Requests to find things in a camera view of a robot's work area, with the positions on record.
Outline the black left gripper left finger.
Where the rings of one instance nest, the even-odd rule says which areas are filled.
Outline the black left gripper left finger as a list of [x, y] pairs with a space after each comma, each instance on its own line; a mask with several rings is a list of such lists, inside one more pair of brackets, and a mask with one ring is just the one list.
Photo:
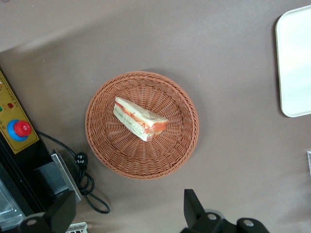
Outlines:
[[64, 233], [76, 216], [74, 191], [67, 191], [46, 211], [26, 217], [19, 233]]

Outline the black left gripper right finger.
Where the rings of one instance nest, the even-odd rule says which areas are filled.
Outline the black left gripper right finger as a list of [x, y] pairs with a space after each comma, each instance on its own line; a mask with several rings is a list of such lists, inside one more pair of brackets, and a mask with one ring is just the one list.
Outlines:
[[236, 233], [236, 225], [215, 212], [206, 212], [193, 189], [184, 190], [184, 217], [187, 227], [182, 233]]

